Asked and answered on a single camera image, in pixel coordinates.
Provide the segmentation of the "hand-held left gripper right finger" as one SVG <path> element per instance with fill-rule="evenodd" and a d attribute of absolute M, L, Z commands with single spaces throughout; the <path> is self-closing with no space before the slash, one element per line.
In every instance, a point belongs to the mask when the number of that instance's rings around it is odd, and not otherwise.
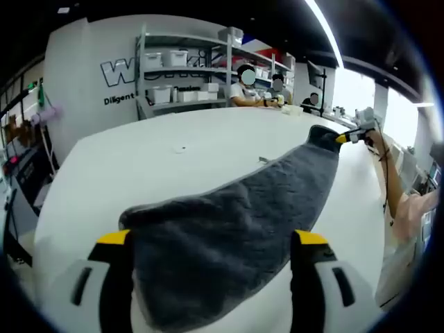
<path fill-rule="evenodd" d="M 320 234 L 291 238 L 291 332 L 367 332 L 381 316 L 372 288 Z"/>

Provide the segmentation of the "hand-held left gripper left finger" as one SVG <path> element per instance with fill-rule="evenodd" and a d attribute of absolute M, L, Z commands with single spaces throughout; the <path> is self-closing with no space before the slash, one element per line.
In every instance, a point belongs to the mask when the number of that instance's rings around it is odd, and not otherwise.
<path fill-rule="evenodd" d="M 129 230 L 97 240 L 49 289 L 49 318 L 59 332 L 132 332 L 133 235 Z"/>

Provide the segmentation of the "person's right hand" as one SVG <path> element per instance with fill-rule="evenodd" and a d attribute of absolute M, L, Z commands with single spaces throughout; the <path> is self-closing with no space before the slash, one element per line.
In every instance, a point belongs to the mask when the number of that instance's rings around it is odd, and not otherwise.
<path fill-rule="evenodd" d="M 380 132 L 376 130 L 368 130 L 365 133 L 364 142 L 367 146 L 375 148 L 380 157 L 384 157 L 387 154 L 388 146 Z"/>

